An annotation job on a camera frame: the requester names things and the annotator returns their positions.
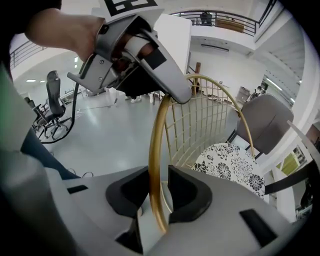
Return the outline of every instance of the person's hand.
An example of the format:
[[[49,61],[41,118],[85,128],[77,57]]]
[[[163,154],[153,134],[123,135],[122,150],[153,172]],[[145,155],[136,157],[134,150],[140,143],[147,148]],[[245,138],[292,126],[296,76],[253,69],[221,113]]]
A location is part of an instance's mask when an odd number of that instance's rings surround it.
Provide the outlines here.
[[[103,22],[101,17],[70,15],[49,8],[32,17],[25,35],[39,46],[76,52],[85,62],[94,52],[96,35]]]
[[[103,22],[104,18],[86,16],[74,27],[70,27],[74,40],[73,51],[83,62],[94,52],[97,33]]]

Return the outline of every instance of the gold metal chair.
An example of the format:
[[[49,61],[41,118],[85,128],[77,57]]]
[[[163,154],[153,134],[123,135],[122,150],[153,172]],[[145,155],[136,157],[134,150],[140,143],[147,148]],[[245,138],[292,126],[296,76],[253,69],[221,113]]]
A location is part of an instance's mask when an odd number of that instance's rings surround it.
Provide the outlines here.
[[[192,82],[193,87],[199,89],[198,93],[184,105],[177,103],[167,94],[164,96],[154,121],[149,149],[150,203],[157,223],[164,233],[168,229],[168,224],[162,209],[161,194],[167,208],[172,212],[160,181],[161,142],[164,129],[170,164],[191,168],[203,150],[226,141],[235,128],[227,127],[227,123],[232,119],[238,119],[236,111],[233,110],[235,108],[245,124],[251,154],[254,157],[254,147],[247,122],[236,101],[223,85],[200,74],[189,74],[185,77]]]

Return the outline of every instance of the black office chair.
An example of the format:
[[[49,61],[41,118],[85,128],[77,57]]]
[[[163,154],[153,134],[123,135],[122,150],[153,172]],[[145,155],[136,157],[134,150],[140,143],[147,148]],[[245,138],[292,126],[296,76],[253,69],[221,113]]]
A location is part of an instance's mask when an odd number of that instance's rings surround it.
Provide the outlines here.
[[[61,81],[59,79],[57,71],[50,71],[46,77],[46,81],[46,91],[48,93],[48,102],[51,113],[47,116],[42,117],[42,119],[44,119],[43,122],[45,122],[43,132],[46,136],[46,131],[48,130],[48,128],[54,126],[54,129],[51,132],[52,139],[54,140],[54,135],[56,134],[59,127],[65,127],[66,131],[69,130],[69,128],[64,125],[64,123],[71,120],[72,117],[60,120],[60,118],[62,118],[66,112],[66,107],[63,105],[63,103],[62,105],[60,105],[59,103]]]

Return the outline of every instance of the gray chair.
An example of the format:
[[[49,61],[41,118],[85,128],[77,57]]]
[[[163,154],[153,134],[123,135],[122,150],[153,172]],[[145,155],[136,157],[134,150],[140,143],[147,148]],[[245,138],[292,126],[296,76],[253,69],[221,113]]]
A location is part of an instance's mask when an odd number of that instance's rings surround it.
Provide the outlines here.
[[[72,119],[72,117],[66,118],[64,120],[61,120],[61,118],[64,116],[66,112],[66,107],[62,103],[60,105],[59,98],[60,98],[60,85],[61,81],[58,76],[57,71],[50,71],[46,78],[46,91],[48,93],[48,103],[50,108],[50,115],[46,116],[45,122],[49,125],[44,127],[44,132],[46,132],[46,128],[53,127],[54,129],[51,132],[52,139],[54,138],[54,135],[56,134],[59,127],[65,127],[66,131],[69,130],[69,128],[64,124],[65,122]]]
[[[256,159],[262,153],[267,155],[275,148],[290,128],[287,121],[292,122],[294,119],[291,109],[270,94],[261,95],[245,103],[242,113],[249,126],[254,148],[259,151]],[[241,119],[228,141],[232,142],[237,135],[249,142],[246,127]]]

